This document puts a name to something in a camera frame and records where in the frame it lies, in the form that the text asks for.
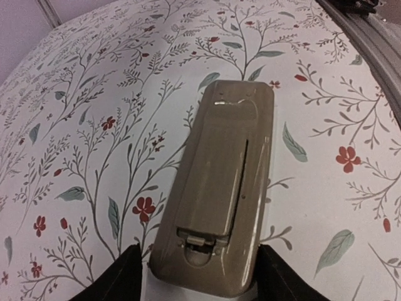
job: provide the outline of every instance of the fabric surface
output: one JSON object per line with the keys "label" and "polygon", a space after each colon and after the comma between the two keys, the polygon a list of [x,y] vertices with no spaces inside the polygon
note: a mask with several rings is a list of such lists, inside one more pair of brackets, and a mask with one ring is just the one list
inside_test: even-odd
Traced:
{"label": "fabric surface", "polygon": [[56,28],[0,88],[1,300],[68,300],[136,243],[144,300],[220,300],[146,265],[215,79],[275,92],[261,241],[330,300],[399,299],[401,133],[334,22],[311,0],[136,0]]}

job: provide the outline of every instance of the floral pattern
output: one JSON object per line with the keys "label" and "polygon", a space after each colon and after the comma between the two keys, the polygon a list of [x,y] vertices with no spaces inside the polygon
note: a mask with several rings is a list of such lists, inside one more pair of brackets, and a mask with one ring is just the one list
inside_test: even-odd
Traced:
{"label": "floral pattern", "polygon": [[344,172],[350,173],[353,171],[354,165],[361,164],[361,158],[356,157],[355,149],[351,146],[347,148],[340,147],[340,155],[336,157],[336,161],[340,164],[344,164]]}
{"label": "floral pattern", "polygon": [[[146,275],[217,79],[275,93],[261,242],[331,300],[400,299],[401,132],[312,0],[119,0],[40,41],[0,87],[2,299],[68,300],[135,243]],[[215,300],[143,287],[149,300]]]}

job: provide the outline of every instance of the green leaf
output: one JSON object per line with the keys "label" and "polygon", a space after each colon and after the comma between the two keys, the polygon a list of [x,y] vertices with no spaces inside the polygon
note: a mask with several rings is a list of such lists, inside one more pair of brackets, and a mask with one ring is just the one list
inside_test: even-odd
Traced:
{"label": "green leaf", "polygon": [[350,63],[350,65],[360,66],[362,65],[363,58],[361,55],[355,55],[355,59]]}
{"label": "green leaf", "polygon": [[32,144],[34,144],[36,139],[38,138],[39,129],[40,129],[40,124],[37,124],[29,131],[29,138],[31,139]]}
{"label": "green leaf", "polygon": [[393,264],[396,263],[397,261],[398,261],[398,258],[391,258],[391,259],[388,260],[387,263],[393,265]]}
{"label": "green leaf", "polygon": [[130,154],[131,154],[131,150],[132,150],[132,143],[130,143],[129,145],[128,145],[128,156],[130,156]]}
{"label": "green leaf", "polygon": [[224,45],[234,48],[234,49],[240,49],[242,48],[242,45],[239,43],[235,43],[235,42],[223,42]]}
{"label": "green leaf", "polygon": [[161,18],[163,16],[163,14],[151,14],[150,15],[150,17],[152,18],[152,19],[159,19],[159,18]]}
{"label": "green leaf", "polygon": [[83,111],[81,117],[80,117],[80,121],[78,122],[79,125],[83,124],[85,122],[85,118],[86,118],[86,113],[89,110],[90,107],[88,107],[85,111]]}
{"label": "green leaf", "polygon": [[248,78],[248,80],[250,82],[255,81],[259,77],[259,75],[261,74],[261,71],[262,71],[263,67],[264,67],[264,65],[262,67],[256,69],[255,71],[253,71],[251,76]]}
{"label": "green leaf", "polygon": [[108,220],[112,226],[113,238],[116,240],[120,232],[120,214],[117,203],[111,197],[108,197]]}
{"label": "green leaf", "polygon": [[49,63],[48,66],[50,66],[51,64],[53,64],[53,62],[55,61],[56,57],[54,57]]}
{"label": "green leaf", "polygon": [[355,241],[355,235],[350,230],[338,232],[328,244],[326,250],[320,256],[316,275],[322,268],[330,267],[340,261],[342,256],[352,246]]}
{"label": "green leaf", "polygon": [[93,80],[95,77],[97,77],[97,75],[87,78],[86,80],[83,81],[83,83],[80,85],[80,89],[85,86],[88,82],[90,82],[91,80]]}
{"label": "green leaf", "polygon": [[157,212],[156,212],[155,216],[156,216],[156,215],[159,215],[159,214],[160,214],[160,212],[162,212],[162,211],[163,211],[163,209],[164,209],[164,204],[161,204],[161,205],[160,205],[160,207],[159,207],[159,210],[157,210]]}
{"label": "green leaf", "polygon": [[57,91],[55,92],[55,97],[57,100],[62,99],[65,96],[65,92],[64,91]]}
{"label": "green leaf", "polygon": [[300,162],[308,162],[308,157],[306,156],[305,150],[298,143],[296,143],[291,134],[288,132],[287,124],[284,124],[283,141],[289,151],[294,155],[295,159]]}
{"label": "green leaf", "polygon": [[79,186],[71,187],[69,190],[59,194],[56,199],[58,198],[64,201],[74,201],[76,199],[82,201],[85,198],[85,190]]}
{"label": "green leaf", "polygon": [[238,27],[231,23],[231,30],[239,31]]}
{"label": "green leaf", "polygon": [[287,13],[286,11],[280,11],[278,14],[282,14],[283,16],[291,17],[295,19],[293,14]]}
{"label": "green leaf", "polygon": [[148,232],[150,232],[150,230],[157,229],[159,226],[160,226],[160,224],[155,224],[155,225],[153,225],[153,226],[148,230]]}
{"label": "green leaf", "polygon": [[283,232],[281,232],[280,236],[283,236],[283,235],[287,234],[287,233],[290,232],[292,229],[293,229],[292,226],[288,226],[287,228],[285,228],[285,229],[283,230]]}
{"label": "green leaf", "polygon": [[82,27],[82,28],[78,29],[76,32],[79,33],[80,31],[86,30],[88,27],[89,26]]}
{"label": "green leaf", "polygon": [[153,191],[153,190],[156,190],[158,188],[159,188],[158,185],[152,185],[152,186],[149,186],[149,187],[145,188],[143,191]]}
{"label": "green leaf", "polygon": [[198,91],[203,88],[208,86],[210,83],[214,82],[215,80],[217,80],[220,76],[220,73],[218,72],[212,72],[208,75],[206,75],[206,77],[203,79],[203,81],[199,84],[198,87]]}
{"label": "green leaf", "polygon": [[11,259],[13,258],[13,240],[10,236],[6,237],[4,240],[4,247],[7,250],[8,265],[10,266]]}
{"label": "green leaf", "polygon": [[70,58],[68,61],[65,62],[65,64],[71,63],[72,61],[75,61],[79,56],[74,56],[73,58]]}
{"label": "green leaf", "polygon": [[274,58],[275,56],[279,56],[279,55],[283,55],[284,52],[282,51],[259,51],[258,53],[256,53],[256,58],[259,58],[261,56],[267,56],[268,58]]}
{"label": "green leaf", "polygon": [[286,247],[289,251],[293,250],[293,245],[284,237],[281,237],[281,239],[283,240],[283,242],[286,244]]}

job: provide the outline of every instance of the red flower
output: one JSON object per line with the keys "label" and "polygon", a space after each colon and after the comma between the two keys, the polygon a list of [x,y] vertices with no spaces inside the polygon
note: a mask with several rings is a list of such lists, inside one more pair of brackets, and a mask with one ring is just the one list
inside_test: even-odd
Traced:
{"label": "red flower", "polygon": [[155,29],[155,26],[154,26],[154,25],[151,25],[150,27],[145,28],[144,31],[147,32],[147,31],[151,31],[151,30],[153,30],[153,29]]}
{"label": "red flower", "polygon": [[3,272],[3,277],[1,278],[1,283],[4,283],[5,285],[7,285],[8,281],[8,274],[6,272]]}
{"label": "red flower", "polygon": [[345,148],[343,146],[340,147],[340,155],[336,157],[336,161],[340,164],[344,165],[344,172],[350,173],[353,171],[353,165],[361,164],[361,158],[355,157],[355,149],[353,147],[348,146]]}
{"label": "red flower", "polygon": [[386,231],[386,233],[391,231],[391,225],[390,225],[390,221],[388,220],[388,218],[385,218],[383,220],[383,227],[384,227],[384,231]]}
{"label": "red flower", "polygon": [[62,171],[63,171],[63,170],[62,170],[61,168],[57,169],[57,170],[55,171],[54,176],[55,176],[55,177],[58,176],[59,174],[61,174]]}
{"label": "red flower", "polygon": [[65,218],[62,218],[60,220],[60,225],[61,225],[61,229],[63,229],[63,230],[67,229],[67,227],[68,227],[67,220]]}
{"label": "red flower", "polygon": [[276,88],[276,89],[280,89],[280,82],[278,80],[274,81],[270,81],[269,85],[271,85],[272,88]]}
{"label": "red flower", "polygon": [[301,81],[301,82],[306,82],[306,81],[308,81],[308,79],[307,79],[306,77],[303,77],[302,75],[299,75],[299,74],[295,75],[294,77],[295,77],[297,80]]}
{"label": "red flower", "polygon": [[152,198],[138,198],[137,205],[132,208],[134,214],[139,214],[139,219],[143,223],[149,221],[149,215],[155,212],[156,207],[152,205]]}
{"label": "red flower", "polygon": [[39,278],[40,273],[42,272],[42,265],[38,265],[36,261],[32,262],[32,269],[31,272],[33,274],[33,278]]}
{"label": "red flower", "polygon": [[113,119],[113,116],[107,118],[106,122],[102,123],[103,130],[111,129],[113,127],[114,122],[115,119]]}
{"label": "red flower", "polygon": [[33,228],[36,230],[36,236],[40,237],[42,235],[42,231],[46,229],[46,225],[44,222],[46,221],[46,218],[44,216],[38,216],[36,219],[36,223],[33,224]]}
{"label": "red flower", "polygon": [[102,48],[101,50],[99,50],[99,55],[104,54],[104,52],[106,52],[106,50],[107,50],[106,47],[104,47],[104,48]]}

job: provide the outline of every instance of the black clip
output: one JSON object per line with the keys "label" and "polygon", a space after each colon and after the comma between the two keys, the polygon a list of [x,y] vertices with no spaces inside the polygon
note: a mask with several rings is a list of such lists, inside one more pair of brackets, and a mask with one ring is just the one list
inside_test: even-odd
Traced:
{"label": "black clip", "polygon": [[329,2],[343,13],[368,16],[376,13],[375,6],[378,5],[379,0],[329,0]]}
{"label": "black clip", "polygon": [[[254,277],[259,301],[329,301],[268,245],[259,246]],[[139,301],[141,288],[140,247],[129,246],[92,285],[70,301]]]}

